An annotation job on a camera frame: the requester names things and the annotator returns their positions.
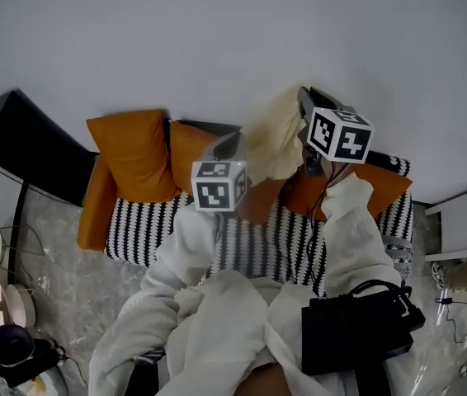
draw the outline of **hand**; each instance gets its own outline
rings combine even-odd
[[[333,174],[333,167],[335,171],[334,176],[338,175],[338,177],[336,179],[333,178],[333,181],[331,182],[331,185],[329,185],[329,187],[336,185],[351,174],[350,164],[347,165],[347,163],[330,162],[325,157],[322,157],[322,169],[327,179],[329,179]]]

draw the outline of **gray floor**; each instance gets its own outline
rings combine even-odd
[[[34,289],[37,324],[34,332],[60,342],[68,355],[78,361],[85,378],[92,350],[106,328],[115,320],[121,305],[139,288],[144,269],[115,262],[101,252],[82,251],[76,244],[81,210],[29,191],[23,211],[23,224],[40,236],[45,255],[27,252],[17,263],[20,281]],[[453,342],[452,323],[446,311],[440,312],[436,290],[423,254],[437,252],[440,244],[436,218],[424,217],[415,205],[413,235],[413,302],[427,317],[425,327],[413,334],[418,365],[408,371],[411,395],[439,395],[467,361],[467,350]],[[19,248],[38,249],[33,233],[22,229]],[[22,267],[29,273],[27,276]],[[456,293],[467,301],[467,292]],[[467,333],[467,305],[451,305],[450,316],[457,322],[457,338]],[[71,395],[84,395],[76,365],[68,361],[63,368]]]

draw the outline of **white blanket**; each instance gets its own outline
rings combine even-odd
[[[323,202],[328,297],[369,279],[400,284],[367,210],[371,192],[353,173]],[[141,291],[125,303],[92,355],[89,394],[124,395],[133,356],[164,346],[168,382],[161,383],[160,395],[233,395],[253,368],[269,361],[281,364],[293,395],[356,394],[353,375],[309,377],[300,370],[301,308],[315,297],[310,289],[249,280],[236,271],[221,271],[197,286],[212,262],[214,237],[213,215],[192,205],[177,212],[173,234],[158,248]],[[409,352],[385,363],[394,394],[413,387],[414,361]]]
[[[267,177],[288,179],[303,164],[303,145],[298,133],[306,126],[297,96],[300,86],[291,87],[241,129],[247,142],[248,175],[252,185]]]

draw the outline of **pillow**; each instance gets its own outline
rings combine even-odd
[[[169,125],[169,147],[171,151],[171,172],[175,184],[193,196],[191,188],[191,166],[204,149],[214,142],[217,136],[193,126],[171,122]]]
[[[191,188],[191,165],[198,160],[204,149],[218,137],[196,127],[171,122],[169,125],[171,171],[179,188],[193,196]],[[264,224],[274,201],[286,180],[266,179],[248,188],[238,207],[239,216],[254,224]]]
[[[239,216],[253,224],[265,224],[270,210],[280,194],[287,179],[265,179],[257,185],[249,187],[247,194],[239,204]]]
[[[397,200],[412,184],[412,181],[397,173],[371,164],[353,164],[351,172],[373,186],[373,195],[367,209],[373,217],[378,217],[389,204]],[[299,170],[283,190],[286,208],[299,215],[308,215],[313,209],[319,194],[327,183],[325,177],[308,177],[304,168]],[[314,218],[325,221],[325,214],[316,210]]]
[[[162,121],[160,110],[87,120],[120,198],[133,202],[166,202],[180,194],[168,169]]]

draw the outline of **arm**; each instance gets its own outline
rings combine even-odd
[[[215,217],[190,205],[177,212],[173,233],[157,249],[141,290],[124,304],[116,322],[92,354],[89,394],[123,395],[134,369],[132,358],[164,347],[177,326],[182,288],[197,285],[215,254]]]
[[[375,220],[367,210],[373,187],[355,173],[328,188],[322,210],[327,245],[325,291],[328,297],[349,292],[370,279],[400,285],[400,275],[385,253]]]

